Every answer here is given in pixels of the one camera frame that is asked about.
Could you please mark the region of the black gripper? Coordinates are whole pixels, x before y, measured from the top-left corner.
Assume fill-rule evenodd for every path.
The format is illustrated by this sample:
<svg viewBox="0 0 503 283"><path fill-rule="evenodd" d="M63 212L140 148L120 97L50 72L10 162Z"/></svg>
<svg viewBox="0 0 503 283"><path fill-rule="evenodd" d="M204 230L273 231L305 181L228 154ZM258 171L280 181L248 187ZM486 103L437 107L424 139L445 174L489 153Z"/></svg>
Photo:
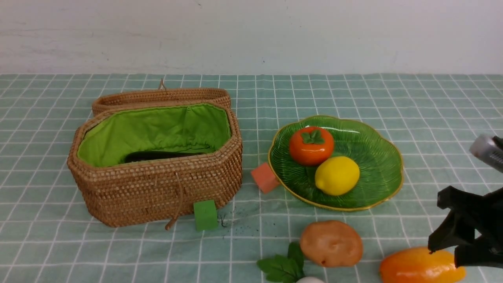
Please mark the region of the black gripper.
<svg viewBox="0 0 503 283"><path fill-rule="evenodd" d="M476 195L448 186L438 192L437 206L449 213L428 239L431 253L457 246L455 267L503 268L502 190Z"/></svg>

